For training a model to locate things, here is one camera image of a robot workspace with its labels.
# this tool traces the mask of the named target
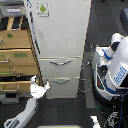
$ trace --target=label sticker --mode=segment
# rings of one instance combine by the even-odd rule
[[[0,55],[1,57],[6,57],[5,55]]]
[[[13,69],[13,67],[9,67],[8,69]]]
[[[27,57],[27,53],[13,53],[15,58]]]
[[[7,33],[8,38],[13,38],[12,33]]]

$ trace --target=green sticker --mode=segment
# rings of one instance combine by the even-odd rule
[[[46,7],[44,7],[44,5],[41,5],[41,7],[40,7],[40,11],[42,11],[42,13],[44,13],[45,10],[46,10]]]
[[[13,53],[15,58],[27,57],[27,53]]]
[[[8,69],[13,69],[13,67],[9,67]]]
[[[13,38],[12,33],[7,33],[8,38]]]
[[[1,57],[6,57],[5,55],[0,55]]]

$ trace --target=black cable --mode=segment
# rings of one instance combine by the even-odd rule
[[[106,0],[97,0],[99,3],[103,3],[105,2]]]

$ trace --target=white sticker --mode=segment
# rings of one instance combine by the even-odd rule
[[[8,13],[20,13],[20,9],[7,9]]]

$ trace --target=white robotic hand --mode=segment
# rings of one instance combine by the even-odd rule
[[[42,86],[38,86],[35,83],[35,81],[36,81],[36,76],[33,76],[31,78],[30,92],[31,92],[31,95],[33,96],[34,99],[40,99],[41,97],[43,97],[45,92],[48,89],[50,89],[49,82],[47,81],[47,84],[45,85],[45,87],[42,87]]]

